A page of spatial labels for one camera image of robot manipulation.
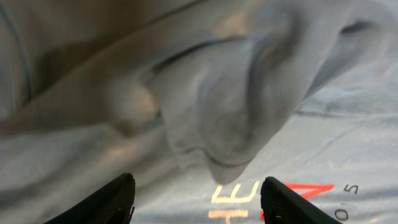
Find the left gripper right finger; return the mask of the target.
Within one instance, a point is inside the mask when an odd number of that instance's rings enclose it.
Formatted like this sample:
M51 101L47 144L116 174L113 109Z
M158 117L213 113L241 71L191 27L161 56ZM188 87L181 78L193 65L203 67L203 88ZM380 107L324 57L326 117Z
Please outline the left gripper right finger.
M285 185L267 177L261 187L262 220L265 224L339 224L308 201L333 188L328 184Z

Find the light blue printed t-shirt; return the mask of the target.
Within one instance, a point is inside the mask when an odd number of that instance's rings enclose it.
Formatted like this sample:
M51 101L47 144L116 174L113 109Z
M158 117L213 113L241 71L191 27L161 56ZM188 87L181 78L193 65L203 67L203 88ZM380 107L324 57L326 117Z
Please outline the light blue printed t-shirt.
M273 176L397 222L396 1L2 1L1 222L123 173L132 223L259 223Z

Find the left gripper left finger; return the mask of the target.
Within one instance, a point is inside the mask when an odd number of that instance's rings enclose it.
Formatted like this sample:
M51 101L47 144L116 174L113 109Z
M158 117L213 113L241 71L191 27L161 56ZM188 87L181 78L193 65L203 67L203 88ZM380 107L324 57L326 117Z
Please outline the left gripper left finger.
M129 224L135 189L133 175L123 173L45 224Z

